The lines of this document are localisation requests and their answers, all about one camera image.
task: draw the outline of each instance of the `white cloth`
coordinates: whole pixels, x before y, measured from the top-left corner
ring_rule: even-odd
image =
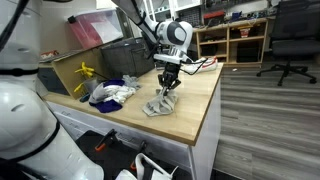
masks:
[[[89,102],[97,104],[102,101],[106,102],[113,99],[117,103],[123,104],[130,96],[135,93],[135,88],[118,85],[109,85],[103,87],[103,83],[101,83],[90,96]]]
[[[130,96],[136,93],[136,89],[127,86],[110,85],[104,88],[108,97],[104,102],[114,100],[119,104],[123,104]]]

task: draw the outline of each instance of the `white sneaker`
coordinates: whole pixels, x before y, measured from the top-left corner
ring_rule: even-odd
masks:
[[[201,61],[204,61],[205,58],[198,59],[196,63],[199,63]],[[185,65],[184,70],[187,71],[188,73],[192,74],[194,73],[198,67],[201,65],[200,64],[190,64],[190,65]],[[218,67],[218,59],[216,56],[209,58],[202,66],[199,68],[199,70],[196,73],[200,72],[205,72],[205,71],[213,71],[216,70]]]

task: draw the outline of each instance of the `table top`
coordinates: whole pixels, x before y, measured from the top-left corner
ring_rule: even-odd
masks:
[[[129,127],[159,135],[174,141],[194,146],[200,134],[211,98],[220,78],[223,63],[215,71],[202,72],[193,76],[179,74],[181,84],[175,89],[179,98],[170,115],[149,117],[143,106],[156,96],[158,74],[152,70],[139,78],[142,88],[123,104],[119,111],[102,114],[88,103],[81,103],[70,96],[49,93],[45,100],[94,116],[102,117]]]

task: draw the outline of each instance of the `gray cloth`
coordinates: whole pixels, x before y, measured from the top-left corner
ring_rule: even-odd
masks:
[[[97,104],[107,97],[109,97],[109,94],[106,94],[106,90],[103,88],[103,83],[100,83],[90,95],[89,102]]]
[[[171,114],[174,111],[177,100],[178,95],[174,90],[170,90],[167,96],[163,96],[160,93],[143,107],[143,111],[148,116]]]
[[[124,85],[128,87],[135,88],[136,90],[141,88],[141,85],[138,83],[138,78],[130,77],[129,75],[123,75],[122,80]]]

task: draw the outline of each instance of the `pink box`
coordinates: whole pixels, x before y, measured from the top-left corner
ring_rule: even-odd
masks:
[[[88,11],[71,16],[68,21],[84,49],[123,37],[116,9]]]

